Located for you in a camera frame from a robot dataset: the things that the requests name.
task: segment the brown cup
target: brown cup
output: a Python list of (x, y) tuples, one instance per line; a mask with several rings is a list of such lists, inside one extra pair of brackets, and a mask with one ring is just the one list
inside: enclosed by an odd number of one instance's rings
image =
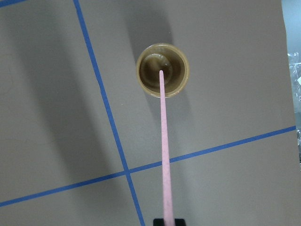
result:
[(159, 71), (164, 72), (165, 96), (178, 94), (189, 78), (189, 64), (186, 56), (177, 47), (158, 43), (147, 47), (139, 56), (136, 73), (142, 89), (160, 97)]

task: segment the blue grid line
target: blue grid line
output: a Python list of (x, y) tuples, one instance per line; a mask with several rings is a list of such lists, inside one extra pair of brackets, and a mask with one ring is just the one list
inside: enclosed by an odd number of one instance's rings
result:
[[(243, 145), (243, 144), (246, 144), (246, 143), (250, 143), (250, 142), (253, 142), (253, 141), (265, 139), (265, 138), (268, 138), (268, 137), (273, 137), (273, 136), (284, 134), (284, 133), (291, 132), (291, 131), (294, 131), (294, 130), (296, 130), (296, 127), (291, 126), (291, 127), (285, 128), (285, 129), (280, 129), (280, 130), (276, 130), (276, 131), (273, 131), (273, 132), (270, 132), (270, 133), (265, 133), (265, 134), (261, 134), (261, 135), (258, 135), (258, 136), (249, 137), (249, 138), (242, 139), (242, 140), (239, 140), (239, 141), (231, 142), (231, 143), (228, 143), (228, 144), (225, 144), (225, 145), (220, 145), (220, 146), (208, 148), (208, 149), (205, 149), (205, 150), (202, 150), (202, 151), (197, 151), (197, 152), (193, 152), (193, 153), (190, 153), (190, 154), (181, 155), (181, 156), (170, 159), (170, 162), (177, 162), (177, 161), (197, 157), (197, 156), (200, 156), (200, 155), (203, 155), (203, 154), (220, 151), (220, 150), (227, 149), (227, 148), (234, 147), (234, 146), (238, 146), (238, 145)], [(140, 166), (140, 167), (130, 169), (129, 173), (136, 173), (136, 172), (139, 172), (139, 171), (151, 169), (151, 168), (158, 167), (158, 166), (161, 166), (161, 165), (162, 165), (162, 162), (158, 161), (158, 162), (154, 162), (154, 163), (151, 163), (151, 164), (147, 164), (147, 165), (144, 165), (144, 166)], [(14, 203), (17, 203), (17, 202), (23, 202), (23, 201), (26, 201), (26, 200), (39, 198), (39, 197), (46, 196), (46, 195), (49, 195), (49, 194), (54, 194), (54, 193), (58, 193), (58, 192), (67, 191), (67, 190), (74, 189), (74, 188), (77, 188), (77, 187), (90, 185), (90, 184), (93, 184), (93, 183), (98, 183), (98, 182), (101, 182), (101, 181), (105, 181), (105, 180), (112, 179), (112, 178), (117, 178), (117, 177), (124, 176), (124, 175), (127, 175), (127, 174), (124, 171), (122, 171), (122, 172), (118, 172), (118, 173), (109, 174), (107, 176), (103, 176), (103, 177), (100, 177), (100, 178), (94, 178), (94, 179), (91, 179), (91, 180), (75, 183), (75, 184), (72, 184), (72, 185), (67, 185), (67, 186), (47, 190), (47, 191), (44, 191), (44, 192), (27, 195), (27, 196), (24, 196), (24, 197), (8, 200), (8, 201), (5, 201), (5, 202), (0, 202), (0, 207), (8, 206), (8, 205), (11, 205), (11, 204), (14, 204)]]
[(107, 115), (108, 115), (108, 118), (109, 118), (109, 122), (110, 122), (111, 129), (112, 129), (112, 132), (113, 132), (113, 135), (114, 135), (114, 138), (115, 138), (115, 142), (116, 142), (116, 146), (117, 146), (117, 149), (118, 149), (118, 152), (119, 152), (119, 155), (120, 155), (122, 166), (123, 166), (125, 175), (127, 177), (127, 182), (128, 182), (128, 185), (129, 185), (129, 189), (131, 191), (131, 195), (132, 195), (132, 198), (133, 198), (133, 201), (134, 201), (136, 212), (138, 214), (138, 218), (139, 218), (141, 226), (145, 226), (145, 222), (144, 222), (143, 215), (142, 215), (142, 212), (141, 212), (141, 209), (140, 209), (137, 194), (136, 194), (136, 191), (135, 191), (135, 188), (134, 188), (134, 184), (133, 184), (133, 181), (132, 181), (132, 178), (131, 178), (131, 174), (130, 174), (128, 166), (127, 166), (127, 161), (126, 161), (123, 149), (122, 149), (121, 141), (120, 141), (118, 131), (117, 131), (117, 128), (116, 128), (116, 124), (115, 124), (115, 121), (114, 121), (114, 118), (113, 118), (113, 114), (112, 114), (112, 111), (111, 111), (109, 100), (108, 100), (106, 91), (104, 89), (103, 80), (101, 78), (101, 74), (100, 74), (100, 71), (99, 71), (99, 68), (98, 68), (96, 57), (94, 55), (94, 51), (93, 51), (93, 48), (92, 48), (92, 43), (91, 43), (88, 31), (87, 31), (84, 16), (82, 14), (79, 1), (78, 0), (73, 0), (73, 2), (74, 2), (74, 6), (76, 8), (76, 12), (77, 12), (77, 15), (78, 15), (78, 18), (79, 18), (79, 24), (80, 24), (80, 27), (81, 27), (81, 30), (82, 30), (82, 33), (83, 33), (83, 36), (84, 36), (84, 39), (85, 39), (85, 42), (86, 42), (86, 46), (87, 46), (88, 53), (89, 53), (89, 56), (90, 56), (90, 59), (91, 59), (91, 63), (92, 63), (93, 69), (94, 69), (94, 73), (95, 73), (97, 82), (99, 84), (101, 96), (103, 98), (103, 103), (104, 103), (104, 106), (105, 106), (105, 109), (106, 109), (106, 112), (107, 112)]
[(0, 8), (4, 7), (4, 6), (9, 6), (9, 5), (13, 5), (22, 1), (26, 1), (26, 0), (4, 0), (4, 1), (0, 1)]
[(44, 192), (39, 192), (39, 193), (36, 193), (36, 194), (30, 194), (30, 195), (23, 196), (23, 197), (20, 197), (20, 198), (8, 200), (8, 201), (5, 201), (5, 202), (0, 202), (0, 207), (8, 206), (8, 205), (18, 203), (18, 202), (24, 202), (24, 201), (27, 201), (27, 200), (30, 200), (30, 199), (40, 198), (40, 197), (50, 195), (50, 194), (55, 194), (55, 193), (58, 193), (58, 192), (64, 192), (64, 191), (71, 190), (71, 189), (74, 189), (74, 188), (77, 188), (77, 187), (82, 187), (82, 186), (98, 183), (98, 182), (109, 180), (109, 179), (112, 179), (112, 178), (117, 178), (117, 177), (123, 176), (124, 174), (125, 174), (125, 172), (122, 171), (122, 172), (118, 172), (118, 173), (109, 174), (109, 175), (106, 175), (106, 176), (103, 176), (103, 177), (100, 177), (100, 178), (94, 178), (94, 179), (91, 179), (91, 180), (78, 182), (78, 183), (75, 183), (75, 184), (72, 184), (72, 185), (67, 185), (67, 186), (63, 186), (63, 187), (50, 189), (50, 190), (47, 190), (47, 191), (44, 191)]

